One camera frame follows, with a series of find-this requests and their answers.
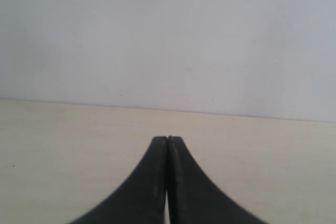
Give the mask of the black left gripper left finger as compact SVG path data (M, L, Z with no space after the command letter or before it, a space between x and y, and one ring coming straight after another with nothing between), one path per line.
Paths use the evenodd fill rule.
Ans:
M166 156L167 137L154 137L127 179L73 223L165 223Z

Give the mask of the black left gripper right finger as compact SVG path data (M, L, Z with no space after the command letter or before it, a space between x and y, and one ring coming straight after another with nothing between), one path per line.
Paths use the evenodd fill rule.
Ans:
M169 136L167 143L166 191L170 223L264 223L210 180L181 137Z

